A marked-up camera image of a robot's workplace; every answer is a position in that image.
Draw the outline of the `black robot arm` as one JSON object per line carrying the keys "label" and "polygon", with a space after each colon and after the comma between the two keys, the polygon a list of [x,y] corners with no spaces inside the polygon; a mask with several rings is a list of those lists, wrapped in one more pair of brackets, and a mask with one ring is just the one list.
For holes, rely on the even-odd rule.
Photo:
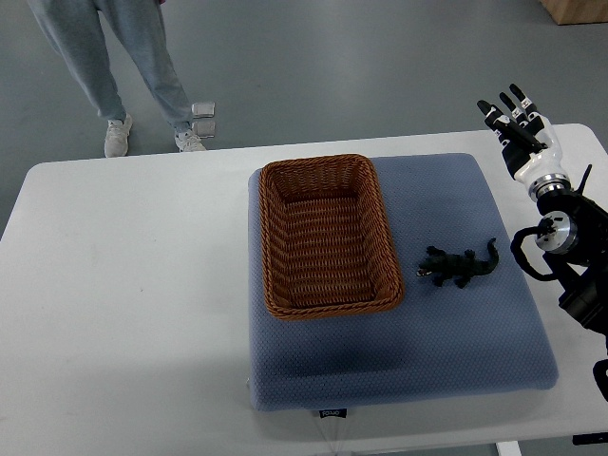
{"label": "black robot arm", "polygon": [[541,236],[542,258],[563,288],[560,307],[580,325],[607,334],[607,212],[583,195],[588,166],[579,187],[555,176],[538,193],[537,207],[548,232]]}

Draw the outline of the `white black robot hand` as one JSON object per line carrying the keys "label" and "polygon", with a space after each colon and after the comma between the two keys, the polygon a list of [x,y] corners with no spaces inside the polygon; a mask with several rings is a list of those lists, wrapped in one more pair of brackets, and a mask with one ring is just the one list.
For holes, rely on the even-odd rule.
{"label": "white black robot hand", "polygon": [[485,125],[502,147],[509,175],[532,200],[552,189],[568,188],[570,180],[561,166],[562,149],[553,125],[517,85],[509,90],[509,95],[499,95],[506,111],[485,100],[477,102]]}

